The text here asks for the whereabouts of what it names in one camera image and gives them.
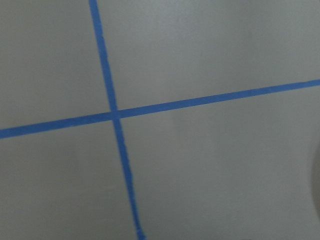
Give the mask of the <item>blue tape strip vertical left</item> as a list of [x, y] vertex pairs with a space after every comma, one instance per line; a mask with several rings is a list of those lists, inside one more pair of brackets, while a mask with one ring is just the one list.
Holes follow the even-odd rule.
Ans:
[[135, 189], [134, 189], [134, 178], [131, 170], [130, 160], [128, 157], [128, 151], [125, 143], [125, 137], [123, 133], [121, 118], [117, 106], [116, 92], [114, 88], [114, 82], [112, 79], [111, 68], [108, 59], [108, 51], [104, 38], [104, 31], [102, 26], [102, 20], [100, 16], [98, 2], [96, 0], [89, 1], [89, 8], [91, 18], [93, 22], [94, 34], [99, 54], [99, 60], [103, 75], [103, 81], [105, 85], [106, 95], [109, 102], [109, 108], [111, 113], [111, 120], [113, 129], [116, 137], [117, 148], [120, 156], [122, 172], [124, 175], [126, 191], [128, 195], [128, 201], [130, 204], [131, 214], [133, 218], [134, 228], [138, 240], [146, 240], [147, 237], [141, 226], [140, 217], [138, 213]]

